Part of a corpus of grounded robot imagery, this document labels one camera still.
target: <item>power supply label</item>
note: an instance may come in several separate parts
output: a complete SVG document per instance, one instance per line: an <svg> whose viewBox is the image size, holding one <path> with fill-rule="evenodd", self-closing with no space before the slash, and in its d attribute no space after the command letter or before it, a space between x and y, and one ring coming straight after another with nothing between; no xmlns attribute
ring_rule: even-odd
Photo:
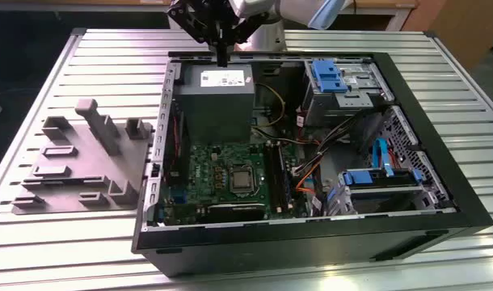
<svg viewBox="0 0 493 291"><path fill-rule="evenodd" d="M201 87L244 86L245 75L241 70L203 71L200 78Z"/></svg>

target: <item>aluminum table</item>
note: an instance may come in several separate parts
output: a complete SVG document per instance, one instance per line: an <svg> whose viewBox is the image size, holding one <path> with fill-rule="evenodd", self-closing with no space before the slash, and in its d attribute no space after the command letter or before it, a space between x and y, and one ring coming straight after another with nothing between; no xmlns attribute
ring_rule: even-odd
<svg viewBox="0 0 493 291"><path fill-rule="evenodd" d="M493 103L441 42L418 32L289 30L287 44L292 51L390 54L493 217ZM176 30L75 30L0 165L0 291L493 290L493 227L402 261L169 279L131 253L135 211L11 213L47 142L45 117L83 122L73 107L95 98L115 122L155 122L167 51L205 49Z"/></svg>

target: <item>motherboard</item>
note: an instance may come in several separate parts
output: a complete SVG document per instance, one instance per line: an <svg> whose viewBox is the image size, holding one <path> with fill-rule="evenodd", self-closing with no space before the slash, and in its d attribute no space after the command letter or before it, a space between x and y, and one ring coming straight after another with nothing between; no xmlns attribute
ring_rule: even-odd
<svg viewBox="0 0 493 291"><path fill-rule="evenodd" d="M297 163L296 147L287 145L277 148L283 154L283 177L289 175ZM248 209L248 215L260 215L260 219L291 217L293 206L275 206L271 196L273 173L267 167L267 151L271 146L259 144L193 145L191 148L188 185L185 188L172 187L169 196L173 204L164 208L167 224L187 224L200 221L209 211L239 212ZM289 177L287 193L291 195Z"/></svg>

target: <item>ram slot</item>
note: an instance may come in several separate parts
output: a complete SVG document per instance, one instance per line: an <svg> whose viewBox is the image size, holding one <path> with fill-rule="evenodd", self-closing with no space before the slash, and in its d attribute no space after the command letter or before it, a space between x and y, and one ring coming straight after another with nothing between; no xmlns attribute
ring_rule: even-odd
<svg viewBox="0 0 493 291"><path fill-rule="evenodd" d="M267 183L271 191L272 213L281 213L288 210L287 188L289 181L287 176L280 145L267 142L264 146L264 165L267 168Z"/></svg>

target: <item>gray 3d printed holder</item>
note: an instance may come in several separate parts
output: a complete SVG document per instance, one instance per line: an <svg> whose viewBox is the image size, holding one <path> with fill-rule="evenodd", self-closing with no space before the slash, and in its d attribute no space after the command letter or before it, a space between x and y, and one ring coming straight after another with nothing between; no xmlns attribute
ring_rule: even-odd
<svg viewBox="0 0 493 291"><path fill-rule="evenodd" d="M80 99L75 110L87 125L71 125L63 116L44 122L51 142L21 182L15 214L137 207L152 126L137 118L113 124L93 99Z"/></svg>

